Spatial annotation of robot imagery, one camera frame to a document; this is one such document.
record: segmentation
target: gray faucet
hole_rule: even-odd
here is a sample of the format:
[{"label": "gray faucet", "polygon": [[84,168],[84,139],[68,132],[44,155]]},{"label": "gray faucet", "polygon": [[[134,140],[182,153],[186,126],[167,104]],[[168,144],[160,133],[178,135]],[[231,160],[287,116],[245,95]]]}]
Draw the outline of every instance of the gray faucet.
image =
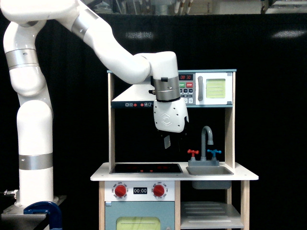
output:
[{"label": "gray faucet", "polygon": [[205,126],[201,131],[201,161],[206,161],[206,133],[208,133],[208,145],[213,145],[212,130]]},{"label": "gray faucet", "polygon": [[188,161],[188,166],[219,166],[219,161],[216,159],[207,160],[206,158],[206,133],[208,133],[208,145],[213,145],[212,130],[209,126],[205,126],[201,131],[201,160],[196,161],[195,158],[191,158]]}]

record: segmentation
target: oven knob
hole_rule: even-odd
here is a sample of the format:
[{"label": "oven knob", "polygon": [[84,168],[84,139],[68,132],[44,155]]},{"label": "oven knob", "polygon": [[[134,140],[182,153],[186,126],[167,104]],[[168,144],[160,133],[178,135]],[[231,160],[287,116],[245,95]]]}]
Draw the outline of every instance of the oven knob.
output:
[{"label": "oven knob", "polygon": [[118,197],[122,197],[126,194],[126,187],[123,185],[119,185],[115,188],[114,192]]},{"label": "oven knob", "polygon": [[154,194],[155,196],[163,196],[163,194],[164,194],[164,188],[163,188],[163,186],[160,185],[160,184],[156,185],[156,186],[154,187],[154,189],[153,189],[153,194]]}]

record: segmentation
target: white robotic arm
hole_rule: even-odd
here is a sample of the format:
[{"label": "white robotic arm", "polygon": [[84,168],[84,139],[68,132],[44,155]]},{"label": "white robotic arm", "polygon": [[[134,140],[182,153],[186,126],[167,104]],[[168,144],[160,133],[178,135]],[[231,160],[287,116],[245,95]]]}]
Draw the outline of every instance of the white robotic arm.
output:
[{"label": "white robotic arm", "polygon": [[17,114],[19,205],[53,200],[52,107],[35,50],[36,35],[46,20],[56,19],[80,37],[125,82],[136,84],[153,76],[157,129],[181,132],[185,118],[189,121],[180,99],[175,53],[133,56],[115,40],[109,24],[79,0],[1,0],[0,5],[11,21],[3,45],[21,105]]},{"label": "white robotic arm", "polygon": [[171,132],[183,130],[185,118],[189,119],[186,105],[180,100],[175,53],[133,56],[116,41],[110,25],[79,0],[46,0],[43,3],[40,0],[2,0],[1,10],[10,21],[16,22],[11,23],[6,31],[4,49],[10,70],[16,69],[10,71],[10,74],[21,105],[28,100],[42,100],[51,107],[46,81],[40,68],[27,70],[35,71],[35,79],[38,79],[35,86],[28,79],[34,78],[35,74],[27,74],[29,76],[23,82],[19,80],[19,76],[26,72],[25,68],[20,67],[28,67],[29,64],[38,66],[35,37],[45,20],[56,19],[88,44],[102,63],[123,81],[136,84],[152,75],[155,86],[153,93],[157,98],[154,106],[157,129]]}]

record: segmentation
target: wooden leg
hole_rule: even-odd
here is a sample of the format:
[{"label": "wooden leg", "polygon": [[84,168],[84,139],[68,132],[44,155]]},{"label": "wooden leg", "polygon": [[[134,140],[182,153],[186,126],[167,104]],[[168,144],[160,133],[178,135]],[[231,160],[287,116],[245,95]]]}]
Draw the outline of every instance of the wooden leg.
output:
[{"label": "wooden leg", "polygon": [[232,204],[231,187],[225,190],[225,200],[226,200],[226,204],[228,205]]},{"label": "wooden leg", "polygon": [[249,230],[249,181],[241,181],[241,222]]},{"label": "wooden leg", "polygon": [[105,182],[99,181],[99,230],[105,230]]},{"label": "wooden leg", "polygon": [[180,230],[180,181],[175,181],[175,230]]}]

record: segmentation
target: microwave handle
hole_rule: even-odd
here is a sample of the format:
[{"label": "microwave handle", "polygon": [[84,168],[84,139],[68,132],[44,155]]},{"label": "microwave handle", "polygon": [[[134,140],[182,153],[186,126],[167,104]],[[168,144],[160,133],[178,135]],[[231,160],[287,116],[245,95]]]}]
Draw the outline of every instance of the microwave handle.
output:
[{"label": "microwave handle", "polygon": [[202,76],[198,77],[198,101],[203,100],[203,82],[202,82]]}]

